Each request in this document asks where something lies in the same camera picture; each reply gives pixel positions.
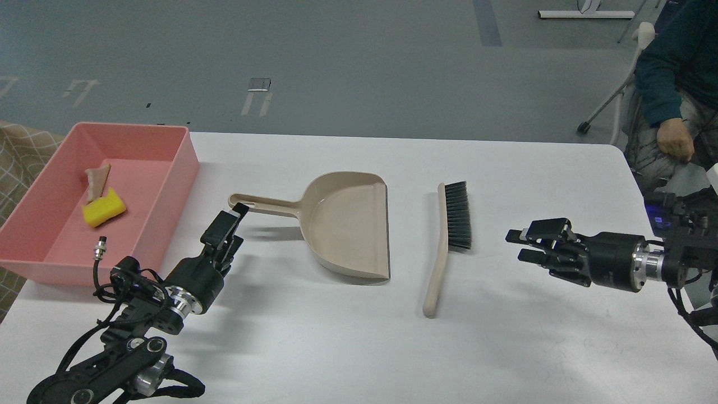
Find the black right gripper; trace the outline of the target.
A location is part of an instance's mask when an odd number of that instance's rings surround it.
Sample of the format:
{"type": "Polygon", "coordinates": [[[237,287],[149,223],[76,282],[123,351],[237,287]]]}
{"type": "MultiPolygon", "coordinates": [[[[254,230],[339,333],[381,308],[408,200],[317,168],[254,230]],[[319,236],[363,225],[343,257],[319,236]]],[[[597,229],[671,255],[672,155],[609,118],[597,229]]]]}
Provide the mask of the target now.
{"type": "Polygon", "coordinates": [[[533,221],[524,229],[510,229],[505,240],[547,251],[577,250],[576,256],[570,256],[523,249],[517,258],[578,286],[596,284],[639,292],[649,279],[661,281],[662,251],[651,250],[653,242],[644,236],[612,232],[578,235],[569,219],[549,218],[533,221]]]}

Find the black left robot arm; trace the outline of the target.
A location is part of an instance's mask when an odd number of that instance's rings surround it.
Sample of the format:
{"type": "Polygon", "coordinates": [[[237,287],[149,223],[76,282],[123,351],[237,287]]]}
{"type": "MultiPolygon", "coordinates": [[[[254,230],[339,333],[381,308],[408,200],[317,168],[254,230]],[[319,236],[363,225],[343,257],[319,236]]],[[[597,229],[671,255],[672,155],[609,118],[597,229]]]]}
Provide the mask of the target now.
{"type": "Polygon", "coordinates": [[[166,278],[126,256],[101,284],[98,267],[106,246],[101,236],[95,247],[94,294],[112,310],[67,350],[57,370],[26,401],[100,403],[113,393],[119,393],[117,403],[202,396],[205,384],[176,368],[167,340],[146,333],[154,328],[177,335],[188,315],[209,310],[243,243],[236,231],[248,210],[245,204],[221,210],[201,236],[200,255],[182,259],[166,278]]]}

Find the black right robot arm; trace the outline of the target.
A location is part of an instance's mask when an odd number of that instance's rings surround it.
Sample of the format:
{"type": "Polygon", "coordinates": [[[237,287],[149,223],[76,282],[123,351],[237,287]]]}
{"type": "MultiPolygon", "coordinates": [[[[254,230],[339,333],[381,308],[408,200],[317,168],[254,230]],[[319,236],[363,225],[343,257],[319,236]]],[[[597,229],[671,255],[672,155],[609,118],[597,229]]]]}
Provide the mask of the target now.
{"type": "Polygon", "coordinates": [[[656,240],[631,233],[586,236],[567,218],[547,218],[511,229],[505,240],[522,245],[518,259],[546,269],[550,276],[578,286],[639,292],[647,281],[662,282],[677,313],[716,352],[716,193],[706,187],[677,196],[651,192],[644,199],[656,240]],[[685,309],[682,289],[710,274],[710,307],[685,309]]]}

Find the person's hand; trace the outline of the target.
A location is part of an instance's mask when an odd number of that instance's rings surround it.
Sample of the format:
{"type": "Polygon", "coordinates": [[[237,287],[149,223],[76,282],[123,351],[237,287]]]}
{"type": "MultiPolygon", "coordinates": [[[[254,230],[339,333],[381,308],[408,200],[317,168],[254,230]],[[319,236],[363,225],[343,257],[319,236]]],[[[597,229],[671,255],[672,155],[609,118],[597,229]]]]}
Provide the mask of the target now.
{"type": "Polygon", "coordinates": [[[670,118],[659,124],[656,133],[659,151],[679,161],[689,163],[693,158],[693,138],[682,118],[670,118]]]}

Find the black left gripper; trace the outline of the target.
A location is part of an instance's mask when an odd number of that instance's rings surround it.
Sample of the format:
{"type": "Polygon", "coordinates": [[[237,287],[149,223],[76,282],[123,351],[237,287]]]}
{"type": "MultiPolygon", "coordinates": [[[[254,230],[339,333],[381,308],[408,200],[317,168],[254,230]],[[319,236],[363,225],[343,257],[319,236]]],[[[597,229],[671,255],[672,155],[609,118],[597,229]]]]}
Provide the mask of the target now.
{"type": "Polygon", "coordinates": [[[225,286],[236,251],[243,238],[237,228],[249,211],[248,205],[235,204],[221,210],[200,237],[204,255],[182,259],[164,280],[164,288],[178,315],[205,314],[225,286]]]}

